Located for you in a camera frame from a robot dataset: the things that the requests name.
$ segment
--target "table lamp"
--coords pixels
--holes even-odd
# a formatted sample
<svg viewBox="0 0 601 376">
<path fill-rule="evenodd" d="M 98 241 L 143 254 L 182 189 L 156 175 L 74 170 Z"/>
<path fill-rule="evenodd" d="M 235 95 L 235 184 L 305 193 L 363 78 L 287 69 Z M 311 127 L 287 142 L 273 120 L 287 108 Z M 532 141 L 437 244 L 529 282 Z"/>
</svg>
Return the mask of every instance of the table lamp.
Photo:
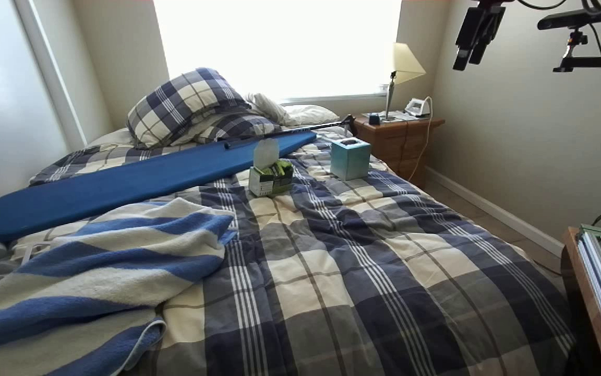
<svg viewBox="0 0 601 376">
<path fill-rule="evenodd" d="M 391 100 L 395 95 L 395 86 L 397 85 L 405 85 L 411 82 L 416 78 L 425 76 L 425 69 L 421 67 L 421 64 L 413 56 L 413 53 L 409 50 L 406 44 L 395 44 L 392 48 L 392 71 L 391 71 L 391 82 L 387 82 L 387 91 L 386 91 L 386 111 L 383 111 L 383 122 L 387 120 L 387 111 L 391 111 Z"/>
</svg>

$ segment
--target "white pillow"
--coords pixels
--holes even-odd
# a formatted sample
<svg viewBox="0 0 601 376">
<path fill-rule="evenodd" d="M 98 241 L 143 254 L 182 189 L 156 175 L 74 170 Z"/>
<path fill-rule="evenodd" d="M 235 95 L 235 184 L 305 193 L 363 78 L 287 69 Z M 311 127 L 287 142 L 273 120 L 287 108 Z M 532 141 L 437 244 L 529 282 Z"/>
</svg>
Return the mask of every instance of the white pillow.
<svg viewBox="0 0 601 376">
<path fill-rule="evenodd" d="M 261 116 L 264 116 L 266 120 L 280 123 L 280 125 L 296 125 L 295 120 L 271 98 L 266 98 L 264 95 L 257 93 L 248 96 L 248 102 L 261 111 Z"/>
<path fill-rule="evenodd" d="M 283 111 L 296 125 L 319 125 L 339 120 L 333 111 L 319 105 L 283 105 Z"/>
</svg>

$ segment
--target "pillow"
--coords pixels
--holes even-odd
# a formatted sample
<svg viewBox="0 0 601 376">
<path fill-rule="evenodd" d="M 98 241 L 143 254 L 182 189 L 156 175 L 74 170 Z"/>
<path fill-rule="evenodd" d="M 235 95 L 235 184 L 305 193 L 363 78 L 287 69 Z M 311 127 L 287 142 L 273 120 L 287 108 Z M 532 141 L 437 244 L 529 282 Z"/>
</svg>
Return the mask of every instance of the pillow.
<svg viewBox="0 0 601 376">
<path fill-rule="evenodd" d="M 319 125 L 339 120 L 333 111 L 319 105 L 286 105 L 283 111 L 296 125 Z"/>
<path fill-rule="evenodd" d="M 280 123 L 273 123 L 266 118 L 250 111 L 217 116 L 211 123 L 212 125 L 196 139 L 201 144 L 282 133 Z"/>
<path fill-rule="evenodd" d="M 266 120 L 280 123 L 280 125 L 296 125 L 295 120 L 271 98 L 266 98 L 264 95 L 257 93 L 248 96 L 248 102 L 261 111 Z"/>
<path fill-rule="evenodd" d="M 201 120 L 229 108 L 248 105 L 217 71 L 203 67 L 143 96 L 130 111 L 127 127 L 138 148 L 167 147 Z"/>
<path fill-rule="evenodd" d="M 104 136 L 100 136 L 100 139 L 96 139 L 94 142 L 89 142 L 88 144 L 88 148 L 89 147 L 132 147 L 134 142 L 132 142 L 132 133 L 127 129 L 127 127 L 118 127 L 118 129 L 115 129 L 115 133 L 108 133 L 108 134 L 104 134 Z"/>
<path fill-rule="evenodd" d="M 211 118 L 205 118 L 201 122 L 196 122 L 183 136 L 179 136 L 178 141 L 171 142 L 171 147 L 183 147 L 193 142 L 203 133 L 212 129 L 223 118 L 234 118 L 234 116 L 248 116 L 252 111 L 248 110 L 223 110 Z"/>
</svg>

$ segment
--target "light blue tissue box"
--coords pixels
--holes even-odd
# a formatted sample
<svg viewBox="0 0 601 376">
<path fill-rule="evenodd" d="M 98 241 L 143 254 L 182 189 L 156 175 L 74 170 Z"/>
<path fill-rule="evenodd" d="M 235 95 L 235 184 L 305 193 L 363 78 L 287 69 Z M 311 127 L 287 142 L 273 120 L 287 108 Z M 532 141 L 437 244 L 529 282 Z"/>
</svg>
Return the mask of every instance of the light blue tissue box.
<svg viewBox="0 0 601 376">
<path fill-rule="evenodd" d="M 330 144 L 330 171 L 339 181 L 368 175 L 369 144 L 359 139 L 333 141 Z"/>
</svg>

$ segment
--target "tissue box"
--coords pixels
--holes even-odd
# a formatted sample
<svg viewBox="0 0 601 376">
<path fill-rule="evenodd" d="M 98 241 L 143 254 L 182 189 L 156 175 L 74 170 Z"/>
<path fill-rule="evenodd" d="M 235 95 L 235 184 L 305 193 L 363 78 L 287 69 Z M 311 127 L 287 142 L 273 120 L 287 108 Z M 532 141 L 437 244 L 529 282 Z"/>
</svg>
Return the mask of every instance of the tissue box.
<svg viewBox="0 0 601 376">
<path fill-rule="evenodd" d="M 369 144 L 359 139 L 333 141 L 330 147 L 330 171 L 341 181 L 368 175 Z"/>
<path fill-rule="evenodd" d="M 295 167 L 287 161 L 278 161 L 273 165 L 250 170 L 248 191 L 254 197 L 269 197 L 287 193 L 292 189 Z"/>
</svg>

